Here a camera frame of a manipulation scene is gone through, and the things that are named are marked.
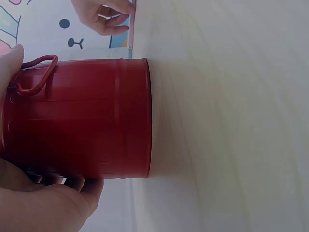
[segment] hand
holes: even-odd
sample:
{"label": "hand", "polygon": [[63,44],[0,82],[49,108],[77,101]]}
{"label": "hand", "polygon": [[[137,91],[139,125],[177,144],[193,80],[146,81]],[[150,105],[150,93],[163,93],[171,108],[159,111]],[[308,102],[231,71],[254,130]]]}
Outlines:
{"label": "hand", "polygon": [[135,12],[133,4],[128,0],[71,1],[80,21],[100,35],[117,35],[129,30],[128,26],[119,25],[125,22],[130,14]]}
{"label": "hand", "polygon": [[[23,47],[18,45],[0,58],[1,96],[20,69],[23,55]],[[103,181],[67,179],[60,183],[58,178],[30,180],[0,158],[0,231],[79,231],[98,205]]]}

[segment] bucket handle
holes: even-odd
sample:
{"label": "bucket handle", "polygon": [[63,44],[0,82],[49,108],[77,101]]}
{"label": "bucket handle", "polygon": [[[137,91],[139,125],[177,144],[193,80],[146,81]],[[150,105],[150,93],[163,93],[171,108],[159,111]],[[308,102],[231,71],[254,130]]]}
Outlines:
{"label": "bucket handle", "polygon": [[58,56],[57,55],[47,55],[47,56],[42,56],[40,58],[35,59],[34,61],[27,62],[22,64],[21,69],[26,69],[26,68],[31,68],[43,61],[46,60],[51,60],[52,62],[49,64],[48,68],[46,69],[42,80],[33,88],[30,89],[23,89],[21,87],[21,84],[19,82],[16,83],[17,87],[17,93],[21,96],[33,96],[38,94],[42,88],[44,87],[45,83],[47,82],[47,79],[51,75],[52,71],[54,70],[55,66],[57,65],[58,62]]}

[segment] red metal can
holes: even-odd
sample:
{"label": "red metal can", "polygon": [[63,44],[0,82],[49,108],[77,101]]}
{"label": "red metal can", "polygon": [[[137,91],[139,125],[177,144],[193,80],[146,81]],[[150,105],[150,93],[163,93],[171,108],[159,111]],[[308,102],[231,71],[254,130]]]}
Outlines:
{"label": "red metal can", "polygon": [[[43,60],[52,62],[37,65]],[[25,63],[2,101],[2,123],[1,156],[26,172],[146,178],[152,136],[147,60],[58,62],[48,55]]]}

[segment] paper sheet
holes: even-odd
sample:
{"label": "paper sheet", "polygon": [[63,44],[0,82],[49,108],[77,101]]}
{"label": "paper sheet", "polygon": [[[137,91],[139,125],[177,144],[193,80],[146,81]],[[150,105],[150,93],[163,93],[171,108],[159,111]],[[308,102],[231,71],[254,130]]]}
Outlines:
{"label": "paper sheet", "polygon": [[[130,25],[130,19],[123,25]],[[0,56],[17,44],[25,62],[47,54],[60,60],[129,58],[129,33],[101,36],[79,22],[69,0],[2,0]]]}

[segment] white table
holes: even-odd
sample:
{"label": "white table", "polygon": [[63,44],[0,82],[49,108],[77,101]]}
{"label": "white table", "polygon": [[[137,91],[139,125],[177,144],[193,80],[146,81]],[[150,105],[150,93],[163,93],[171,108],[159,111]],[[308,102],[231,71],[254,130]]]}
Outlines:
{"label": "white table", "polygon": [[138,232],[309,231],[307,0],[139,0],[151,178]]}

